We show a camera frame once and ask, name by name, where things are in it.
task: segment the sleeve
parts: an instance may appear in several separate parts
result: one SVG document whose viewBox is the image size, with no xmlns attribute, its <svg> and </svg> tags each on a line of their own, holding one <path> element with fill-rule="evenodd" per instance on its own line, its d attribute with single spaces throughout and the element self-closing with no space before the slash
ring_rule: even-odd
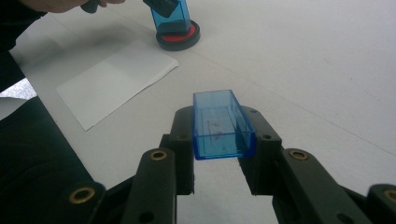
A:
<svg viewBox="0 0 396 224">
<path fill-rule="evenodd" d="M 0 54 L 14 48 L 18 36 L 44 15 L 45 12 L 34 11 L 18 0 L 1 0 Z"/>
</svg>

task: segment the transparent blue container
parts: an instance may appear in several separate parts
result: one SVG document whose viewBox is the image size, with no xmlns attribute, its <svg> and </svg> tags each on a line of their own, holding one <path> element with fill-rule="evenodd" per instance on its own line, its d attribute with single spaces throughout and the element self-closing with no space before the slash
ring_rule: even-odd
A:
<svg viewBox="0 0 396 224">
<path fill-rule="evenodd" d="M 193 146 L 196 160 L 254 154 L 255 131 L 232 91 L 193 95 Z"/>
<path fill-rule="evenodd" d="M 177 7 L 169 18 L 165 18 L 151 9 L 157 34 L 159 35 L 184 35 L 191 27 L 189 10 L 186 0 L 179 0 Z"/>
</svg>

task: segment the white paper sheet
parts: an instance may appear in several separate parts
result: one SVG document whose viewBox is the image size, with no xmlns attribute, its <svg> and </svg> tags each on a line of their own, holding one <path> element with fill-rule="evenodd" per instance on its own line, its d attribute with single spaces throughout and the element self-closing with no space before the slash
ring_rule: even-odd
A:
<svg viewBox="0 0 396 224">
<path fill-rule="evenodd" d="M 57 88 L 85 131 L 178 67 L 176 59 L 135 41 Z"/>
</svg>

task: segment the white table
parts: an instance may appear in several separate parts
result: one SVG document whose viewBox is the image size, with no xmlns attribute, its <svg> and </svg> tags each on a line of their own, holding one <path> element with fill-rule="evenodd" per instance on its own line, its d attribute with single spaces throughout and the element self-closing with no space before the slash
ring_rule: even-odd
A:
<svg viewBox="0 0 396 224">
<path fill-rule="evenodd" d="M 12 51 L 95 181 L 111 188 L 169 133 L 198 91 L 232 89 L 258 109 L 284 147 L 317 157 L 335 180 L 366 195 L 396 185 L 396 2 L 188 1 L 201 27 L 180 67 L 87 132 L 56 88 L 136 39 L 157 46 L 149 8 L 129 0 L 89 15 L 49 14 Z M 271 197 L 253 197 L 236 159 L 197 161 L 195 195 L 178 223 L 276 223 Z"/>
</svg>

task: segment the human hand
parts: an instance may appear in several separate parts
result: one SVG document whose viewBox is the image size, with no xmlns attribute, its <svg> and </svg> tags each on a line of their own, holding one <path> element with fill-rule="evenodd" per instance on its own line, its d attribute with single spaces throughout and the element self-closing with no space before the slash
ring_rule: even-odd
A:
<svg viewBox="0 0 396 224">
<path fill-rule="evenodd" d="M 79 7 L 88 2 L 88 0 L 20 0 L 21 3 L 34 11 L 63 13 L 74 7 Z M 100 7 L 106 7 L 107 4 L 121 4 L 125 0 L 99 0 Z"/>
</svg>

